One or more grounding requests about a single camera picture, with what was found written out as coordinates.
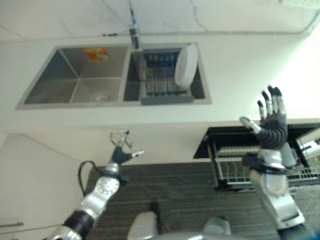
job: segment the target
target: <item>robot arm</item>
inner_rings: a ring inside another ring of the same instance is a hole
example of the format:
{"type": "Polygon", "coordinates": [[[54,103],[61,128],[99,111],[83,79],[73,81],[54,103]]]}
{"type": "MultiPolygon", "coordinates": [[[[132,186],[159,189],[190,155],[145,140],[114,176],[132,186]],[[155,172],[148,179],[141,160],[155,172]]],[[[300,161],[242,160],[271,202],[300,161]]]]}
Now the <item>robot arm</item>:
{"type": "Polygon", "coordinates": [[[94,190],[87,194],[80,206],[67,218],[63,225],[48,237],[48,240],[83,240],[101,214],[105,211],[109,199],[118,191],[122,176],[119,168],[124,162],[138,157],[144,151],[124,153],[122,147],[129,132],[127,131],[115,147],[111,162],[105,167],[103,175],[97,180],[94,190]]]}
{"type": "Polygon", "coordinates": [[[263,104],[258,101],[260,125],[246,117],[240,118],[261,146],[257,155],[249,155],[246,159],[250,179],[281,239],[311,237],[314,234],[305,227],[305,218],[289,193],[287,171],[296,165],[296,159],[287,143],[288,125],[282,94],[277,87],[269,86],[268,90],[272,100],[262,92],[266,114],[263,104]]]}

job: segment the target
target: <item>black rack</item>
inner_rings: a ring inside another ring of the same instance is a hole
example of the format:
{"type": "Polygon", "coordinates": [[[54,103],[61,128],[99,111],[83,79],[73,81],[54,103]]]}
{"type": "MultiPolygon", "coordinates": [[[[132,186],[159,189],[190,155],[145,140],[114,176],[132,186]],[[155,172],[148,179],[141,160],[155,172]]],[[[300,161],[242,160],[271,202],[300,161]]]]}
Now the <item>black rack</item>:
{"type": "MultiPolygon", "coordinates": [[[[288,143],[296,151],[300,163],[288,174],[289,186],[320,184],[320,157],[309,157],[300,141],[301,136],[319,127],[319,124],[288,126],[288,143]]],[[[210,127],[194,158],[211,158],[217,190],[251,189],[254,186],[249,168],[244,166],[242,158],[258,150],[255,136],[244,127],[210,127]]]]}

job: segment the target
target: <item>countertop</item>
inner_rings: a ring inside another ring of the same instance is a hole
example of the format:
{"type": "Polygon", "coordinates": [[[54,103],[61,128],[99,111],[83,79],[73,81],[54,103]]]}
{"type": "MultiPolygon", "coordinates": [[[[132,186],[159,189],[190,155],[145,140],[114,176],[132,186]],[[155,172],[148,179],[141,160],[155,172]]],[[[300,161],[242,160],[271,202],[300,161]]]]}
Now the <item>countertop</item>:
{"type": "Polygon", "coordinates": [[[290,122],[320,122],[319,33],[301,35],[144,36],[142,43],[197,42],[211,104],[16,110],[55,47],[130,44],[128,36],[84,37],[0,45],[0,131],[153,124],[237,125],[258,119],[257,100],[268,84],[280,87],[290,122]]]}

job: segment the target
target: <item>wire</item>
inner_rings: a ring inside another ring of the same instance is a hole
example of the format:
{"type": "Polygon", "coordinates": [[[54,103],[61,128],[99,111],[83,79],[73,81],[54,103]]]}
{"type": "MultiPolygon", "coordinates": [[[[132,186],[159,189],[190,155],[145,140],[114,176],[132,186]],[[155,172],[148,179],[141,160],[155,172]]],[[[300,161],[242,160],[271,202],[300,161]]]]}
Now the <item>wire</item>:
{"type": "Polygon", "coordinates": [[[86,193],[86,191],[84,189],[84,185],[82,183],[82,176],[81,176],[82,168],[84,167],[85,164],[92,164],[94,170],[96,170],[100,175],[104,174],[104,172],[102,170],[97,168],[96,164],[93,161],[83,161],[80,164],[79,169],[78,169],[78,182],[79,182],[79,186],[80,186],[81,192],[83,194],[83,197],[85,197],[87,195],[87,193],[86,193]]]}
{"type": "Polygon", "coordinates": [[[18,231],[0,232],[0,235],[2,235],[2,234],[24,233],[24,232],[28,232],[28,231],[41,230],[41,229],[49,229],[49,228],[54,228],[54,227],[58,227],[58,226],[61,226],[61,224],[49,225],[49,226],[42,226],[42,227],[34,227],[34,228],[28,228],[28,229],[18,230],[18,231]]]}

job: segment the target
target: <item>sticker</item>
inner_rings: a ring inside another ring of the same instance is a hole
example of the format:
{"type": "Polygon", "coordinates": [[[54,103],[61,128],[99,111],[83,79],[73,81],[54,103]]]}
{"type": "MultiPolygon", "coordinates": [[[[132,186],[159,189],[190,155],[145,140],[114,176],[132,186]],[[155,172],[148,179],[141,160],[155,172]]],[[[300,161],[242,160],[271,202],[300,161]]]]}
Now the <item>sticker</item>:
{"type": "Polygon", "coordinates": [[[84,53],[92,63],[100,63],[110,60],[109,52],[104,47],[85,48],[84,53]]]}

